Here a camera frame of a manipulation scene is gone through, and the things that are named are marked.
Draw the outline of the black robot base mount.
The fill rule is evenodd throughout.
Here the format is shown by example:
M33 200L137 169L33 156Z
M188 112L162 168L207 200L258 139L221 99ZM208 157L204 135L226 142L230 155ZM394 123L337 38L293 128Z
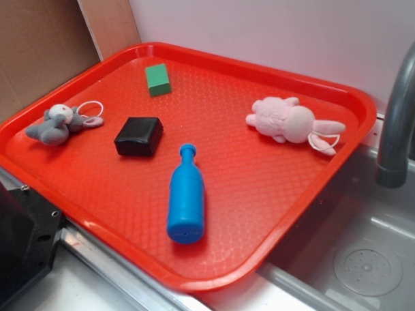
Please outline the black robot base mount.
M34 189L0 180L0 311L52 269L64 216Z

